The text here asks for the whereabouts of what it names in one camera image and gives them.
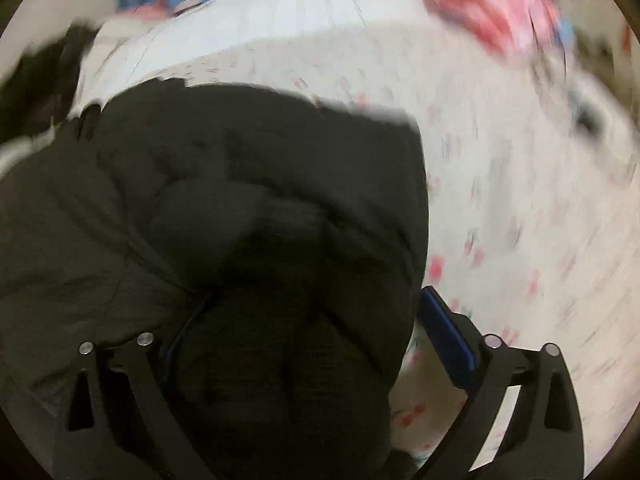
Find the black puffer jacket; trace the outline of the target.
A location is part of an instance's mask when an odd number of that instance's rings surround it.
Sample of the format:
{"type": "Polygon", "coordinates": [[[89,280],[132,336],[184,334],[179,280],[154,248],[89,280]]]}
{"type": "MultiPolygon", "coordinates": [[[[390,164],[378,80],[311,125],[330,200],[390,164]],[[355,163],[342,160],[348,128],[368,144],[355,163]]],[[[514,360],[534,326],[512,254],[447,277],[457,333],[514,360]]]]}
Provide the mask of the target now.
{"type": "Polygon", "coordinates": [[[427,253],[408,117],[230,84],[139,84],[1,181],[1,411],[53,477],[86,341],[160,334],[209,479],[408,479],[390,390],[427,253]]]}

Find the black clothes pile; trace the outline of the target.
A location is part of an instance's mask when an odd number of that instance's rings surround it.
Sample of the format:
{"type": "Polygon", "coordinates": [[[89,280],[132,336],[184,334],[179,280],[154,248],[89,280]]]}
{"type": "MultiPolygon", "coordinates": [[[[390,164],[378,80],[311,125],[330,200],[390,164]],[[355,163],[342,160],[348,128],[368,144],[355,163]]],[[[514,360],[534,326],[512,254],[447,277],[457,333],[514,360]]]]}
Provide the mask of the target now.
{"type": "Polygon", "coordinates": [[[38,136],[62,122],[73,105],[81,63],[98,30],[74,23],[55,40],[25,51],[1,81],[1,141],[38,136]]]}

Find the cherry print bed sheet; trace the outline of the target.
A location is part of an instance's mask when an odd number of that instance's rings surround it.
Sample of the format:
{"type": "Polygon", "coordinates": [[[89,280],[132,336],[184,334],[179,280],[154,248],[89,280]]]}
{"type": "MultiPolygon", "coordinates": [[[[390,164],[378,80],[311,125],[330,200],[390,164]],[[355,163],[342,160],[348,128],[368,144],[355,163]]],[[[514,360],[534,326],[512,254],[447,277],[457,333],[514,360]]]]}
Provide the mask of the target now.
{"type": "Polygon", "coordinates": [[[639,180],[574,129],[559,90],[436,27],[254,41],[163,78],[242,82],[419,125],[430,194],[425,279],[483,332],[558,344],[597,466],[639,401],[639,180]]]}

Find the white striped duvet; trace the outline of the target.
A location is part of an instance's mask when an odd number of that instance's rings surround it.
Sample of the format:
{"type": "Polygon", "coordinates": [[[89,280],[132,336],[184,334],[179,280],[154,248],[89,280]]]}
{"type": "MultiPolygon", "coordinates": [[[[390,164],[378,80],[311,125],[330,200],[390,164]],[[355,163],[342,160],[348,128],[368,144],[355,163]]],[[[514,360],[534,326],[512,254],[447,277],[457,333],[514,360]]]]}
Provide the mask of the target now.
{"type": "Polygon", "coordinates": [[[422,0],[212,0],[171,18],[113,14],[82,61],[72,109],[218,52],[340,29],[423,25],[422,0]]]}

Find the pink red patterned cloth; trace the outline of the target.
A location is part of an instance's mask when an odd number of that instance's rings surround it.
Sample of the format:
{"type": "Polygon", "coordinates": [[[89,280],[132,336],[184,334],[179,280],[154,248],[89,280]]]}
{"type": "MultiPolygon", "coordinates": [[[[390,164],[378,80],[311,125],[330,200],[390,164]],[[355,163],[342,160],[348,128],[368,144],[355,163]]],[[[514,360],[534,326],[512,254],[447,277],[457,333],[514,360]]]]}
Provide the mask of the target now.
{"type": "Polygon", "coordinates": [[[550,46],[562,23],[558,0],[425,0],[425,4],[506,60],[550,46]]]}

